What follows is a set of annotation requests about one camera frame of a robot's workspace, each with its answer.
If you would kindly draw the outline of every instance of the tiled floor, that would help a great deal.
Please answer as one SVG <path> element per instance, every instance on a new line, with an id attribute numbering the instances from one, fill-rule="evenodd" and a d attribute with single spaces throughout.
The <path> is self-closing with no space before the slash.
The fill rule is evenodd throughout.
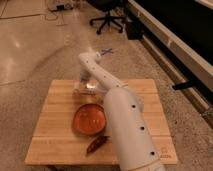
<path id="1" fill-rule="evenodd" d="M 10 0 L 3 17 L 46 14 L 43 0 Z M 77 56 L 113 48 L 102 65 L 119 78 L 152 78 L 160 92 L 179 157 L 168 170 L 213 170 L 213 132 L 190 102 L 138 41 L 105 28 L 96 35 L 88 21 L 102 15 L 86 3 L 82 10 L 0 20 L 0 171 L 40 171 L 24 158 L 48 86 L 53 79 L 78 79 Z M 50 13 L 47 18 L 54 18 Z M 72 170 L 118 170 L 112 167 L 73 167 Z"/>

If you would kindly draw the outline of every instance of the chair leg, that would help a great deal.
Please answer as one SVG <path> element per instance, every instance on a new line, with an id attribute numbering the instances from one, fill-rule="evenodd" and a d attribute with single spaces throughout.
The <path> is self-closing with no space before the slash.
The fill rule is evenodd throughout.
<path id="1" fill-rule="evenodd" d="M 113 19 L 124 19 L 124 17 L 116 17 L 116 16 L 112 16 Z"/>
<path id="2" fill-rule="evenodd" d="M 99 29 L 97 30 L 97 34 L 101 34 L 101 30 L 102 30 L 102 28 L 106 25 L 108 23 L 108 20 L 105 20 L 103 23 L 102 23 L 102 25 L 99 27 Z"/>
<path id="3" fill-rule="evenodd" d="M 122 25 L 120 25 L 119 23 L 117 23 L 115 20 L 112 20 L 112 22 L 120 28 L 119 33 L 122 33 L 123 32 Z"/>
<path id="4" fill-rule="evenodd" d="M 110 20 L 107 20 L 107 25 L 110 26 Z"/>
<path id="5" fill-rule="evenodd" d="M 89 24 L 92 26 L 94 21 L 106 20 L 106 17 L 94 18 L 89 21 Z"/>

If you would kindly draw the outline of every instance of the small vegetable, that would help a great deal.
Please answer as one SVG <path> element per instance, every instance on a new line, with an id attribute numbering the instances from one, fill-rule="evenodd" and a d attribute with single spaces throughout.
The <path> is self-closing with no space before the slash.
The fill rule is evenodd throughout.
<path id="1" fill-rule="evenodd" d="M 100 148 L 103 144 L 105 144 L 107 141 L 107 136 L 99 136 L 94 141 L 91 142 L 89 147 L 87 148 L 87 154 L 92 153 L 96 151 L 98 148 Z"/>

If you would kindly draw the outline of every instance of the wood grain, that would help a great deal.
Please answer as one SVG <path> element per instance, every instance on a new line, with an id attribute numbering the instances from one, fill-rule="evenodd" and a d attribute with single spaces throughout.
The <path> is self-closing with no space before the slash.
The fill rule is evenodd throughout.
<path id="1" fill-rule="evenodd" d="M 175 148 L 155 82 L 151 79 L 124 81 L 138 93 L 144 102 L 142 116 L 162 162 L 177 163 Z M 94 137 L 76 134 L 72 129 L 72 119 L 81 105 L 87 103 L 101 105 L 101 100 L 98 95 L 73 93 L 74 83 L 74 80 L 52 82 L 25 159 L 26 164 L 118 164 L 111 141 L 108 141 L 94 154 L 85 156 L 86 148 Z"/>

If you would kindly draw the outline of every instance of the black furniture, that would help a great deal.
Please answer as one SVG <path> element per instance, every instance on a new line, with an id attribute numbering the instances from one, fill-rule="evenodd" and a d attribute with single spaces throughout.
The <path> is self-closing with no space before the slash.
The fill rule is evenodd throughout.
<path id="1" fill-rule="evenodd" d="M 101 21 L 101 20 L 104 21 L 96 32 L 98 35 L 101 34 L 102 28 L 106 24 L 110 26 L 110 23 L 114 23 L 115 25 L 119 27 L 119 33 L 123 32 L 122 25 L 120 25 L 116 20 L 121 19 L 124 21 L 124 17 L 110 15 L 111 10 L 121 5 L 121 0 L 87 0 L 87 2 L 93 7 L 95 7 L 96 9 L 106 12 L 106 15 L 104 17 L 94 18 L 94 19 L 91 19 L 89 22 L 90 25 L 93 25 L 94 21 Z"/>
<path id="2" fill-rule="evenodd" d="M 213 65 L 213 10 L 195 0 L 135 0 Z"/>

